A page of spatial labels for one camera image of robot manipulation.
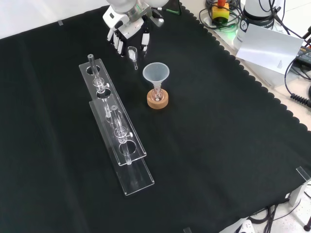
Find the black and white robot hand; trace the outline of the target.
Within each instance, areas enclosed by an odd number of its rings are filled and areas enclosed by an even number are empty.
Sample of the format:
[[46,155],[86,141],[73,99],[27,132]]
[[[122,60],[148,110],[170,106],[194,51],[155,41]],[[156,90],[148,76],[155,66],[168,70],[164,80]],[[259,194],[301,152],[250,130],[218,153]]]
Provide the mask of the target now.
[[110,28],[107,41],[110,42],[120,56],[125,55],[126,42],[139,31],[142,31],[140,48],[146,52],[149,45],[150,33],[146,21],[151,16],[150,6],[147,4],[134,7],[125,13],[117,13],[112,6],[103,15],[103,20]]

